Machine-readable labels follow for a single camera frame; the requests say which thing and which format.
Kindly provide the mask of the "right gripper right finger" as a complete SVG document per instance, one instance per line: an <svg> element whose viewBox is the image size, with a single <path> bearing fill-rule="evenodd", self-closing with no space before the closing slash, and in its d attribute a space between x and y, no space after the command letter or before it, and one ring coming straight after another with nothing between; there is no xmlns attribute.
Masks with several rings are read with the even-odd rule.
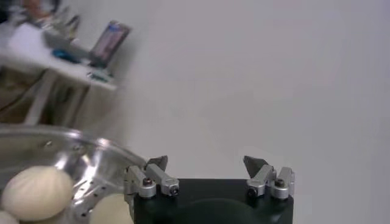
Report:
<svg viewBox="0 0 390 224"><path fill-rule="evenodd" d="M250 176L246 181L247 195L251 198L262 197L269 191L272 198L286 200L295 192L295 173L290 167L282 167L280 172L264 159L244 156L244 165Z"/></svg>

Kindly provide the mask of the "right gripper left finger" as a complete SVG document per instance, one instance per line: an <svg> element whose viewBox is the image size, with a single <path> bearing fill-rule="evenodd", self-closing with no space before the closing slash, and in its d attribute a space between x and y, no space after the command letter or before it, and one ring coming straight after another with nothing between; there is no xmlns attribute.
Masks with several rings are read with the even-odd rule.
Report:
<svg viewBox="0 0 390 224"><path fill-rule="evenodd" d="M167 164L168 157L160 156L150 159L144 166L128 166L124 172L124 195L152 198L159 187L165 196L178 196L179 180L165 172Z"/></svg>

